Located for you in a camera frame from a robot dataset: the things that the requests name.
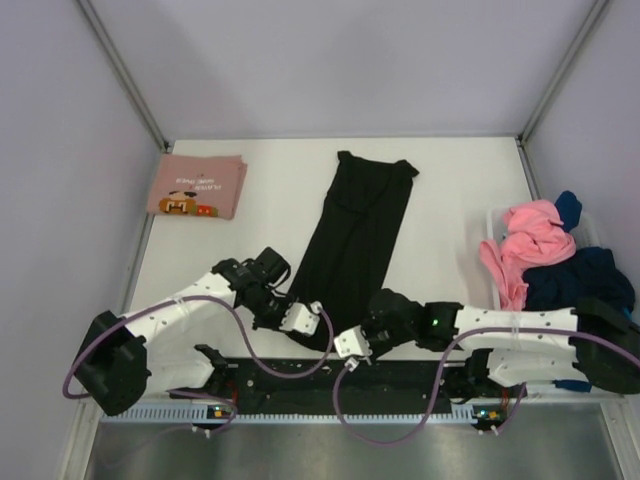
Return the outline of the black t shirt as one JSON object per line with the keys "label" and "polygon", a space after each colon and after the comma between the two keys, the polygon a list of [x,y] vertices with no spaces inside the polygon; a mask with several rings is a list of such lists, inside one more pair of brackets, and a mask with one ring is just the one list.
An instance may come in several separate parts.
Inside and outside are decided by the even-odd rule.
{"label": "black t shirt", "polygon": [[302,303],[320,302],[341,333],[364,319],[382,288],[419,171],[406,160],[383,163],[349,151],[337,159],[289,293]]}

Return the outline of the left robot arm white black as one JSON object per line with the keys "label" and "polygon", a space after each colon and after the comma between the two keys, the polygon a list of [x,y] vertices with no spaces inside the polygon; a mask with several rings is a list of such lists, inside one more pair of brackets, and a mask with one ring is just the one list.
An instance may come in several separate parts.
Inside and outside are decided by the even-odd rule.
{"label": "left robot arm white black", "polygon": [[314,334],[318,318],[307,305],[277,292],[290,266],[275,250],[240,262],[226,259],[182,291],[122,318],[98,315],[76,357],[74,376],[107,415],[141,398],[173,390],[216,396],[226,387],[222,352],[225,321],[237,308],[253,326]]}

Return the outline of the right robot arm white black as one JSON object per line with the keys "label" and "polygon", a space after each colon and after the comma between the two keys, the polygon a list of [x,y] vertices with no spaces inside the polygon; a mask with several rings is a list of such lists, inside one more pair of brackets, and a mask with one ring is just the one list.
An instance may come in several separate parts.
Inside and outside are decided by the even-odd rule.
{"label": "right robot arm white black", "polygon": [[559,310],[510,312],[420,304],[384,289],[371,299],[356,338],[360,355],[370,359],[409,342],[432,352],[467,352],[467,384],[481,396],[500,386],[563,380],[639,392],[639,328],[592,298]]}

